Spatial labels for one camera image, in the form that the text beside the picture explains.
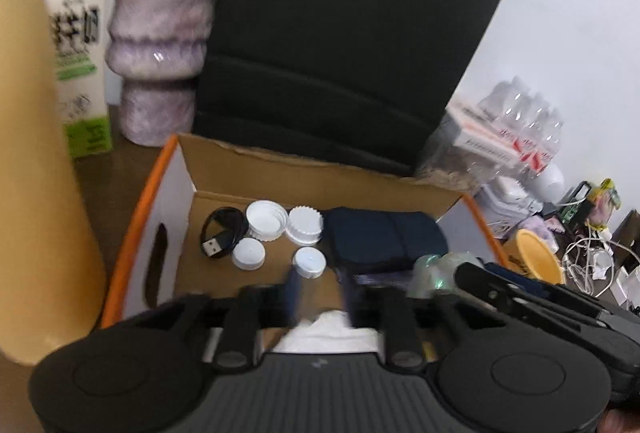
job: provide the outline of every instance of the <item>yellow bottle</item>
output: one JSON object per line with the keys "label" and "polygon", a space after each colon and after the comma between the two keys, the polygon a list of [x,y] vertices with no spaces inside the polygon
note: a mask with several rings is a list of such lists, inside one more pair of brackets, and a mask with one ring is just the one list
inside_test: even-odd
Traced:
{"label": "yellow bottle", "polygon": [[44,0],[0,0],[0,350],[37,363],[94,326],[105,273],[56,114]]}

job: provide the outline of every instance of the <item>small white cap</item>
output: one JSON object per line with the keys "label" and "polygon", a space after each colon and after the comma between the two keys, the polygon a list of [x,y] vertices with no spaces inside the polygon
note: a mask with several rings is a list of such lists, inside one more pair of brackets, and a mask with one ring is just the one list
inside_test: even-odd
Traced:
{"label": "small white cap", "polygon": [[266,252],[264,245],[254,238],[243,238],[231,253],[234,265],[242,270],[260,269]]}
{"label": "small white cap", "polygon": [[296,245],[316,245],[322,237],[322,215],[306,206],[293,208],[285,233]]}
{"label": "small white cap", "polygon": [[246,209],[249,235],[260,241],[273,241],[284,233],[289,216],[285,208],[270,200],[258,200]]}
{"label": "small white cap", "polygon": [[326,268],[326,259],[324,254],[314,247],[303,247],[293,257],[293,265],[300,276],[317,278],[322,275]]}

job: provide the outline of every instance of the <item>black circular motor cover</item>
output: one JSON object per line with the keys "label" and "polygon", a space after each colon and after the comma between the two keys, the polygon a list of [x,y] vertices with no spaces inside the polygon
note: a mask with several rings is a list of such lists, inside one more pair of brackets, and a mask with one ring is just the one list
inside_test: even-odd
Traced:
{"label": "black circular motor cover", "polygon": [[593,354],[521,327],[474,331],[442,361],[436,384],[468,421],[504,433],[594,431],[611,394]]}
{"label": "black circular motor cover", "polygon": [[29,383],[45,429],[65,433],[142,433],[171,425],[194,408],[202,365],[178,336],[113,328],[46,357]]}

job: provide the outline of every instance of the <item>white wall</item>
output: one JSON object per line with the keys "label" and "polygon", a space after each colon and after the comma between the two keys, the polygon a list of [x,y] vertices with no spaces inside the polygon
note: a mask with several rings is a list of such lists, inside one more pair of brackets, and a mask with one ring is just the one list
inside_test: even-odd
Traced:
{"label": "white wall", "polygon": [[478,100],[515,74],[564,115],[568,181],[617,182],[615,227],[640,206],[640,0],[502,0],[458,92]]}

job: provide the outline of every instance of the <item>black usb cable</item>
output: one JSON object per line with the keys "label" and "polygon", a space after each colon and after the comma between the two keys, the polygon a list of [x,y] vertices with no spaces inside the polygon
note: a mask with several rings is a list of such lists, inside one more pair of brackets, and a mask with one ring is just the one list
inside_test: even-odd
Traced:
{"label": "black usb cable", "polygon": [[[210,236],[208,233],[211,222],[216,222],[223,228],[215,236]],[[248,230],[249,222],[241,210],[236,208],[216,209],[207,217],[200,232],[202,253],[210,258],[223,257],[238,245]]]}

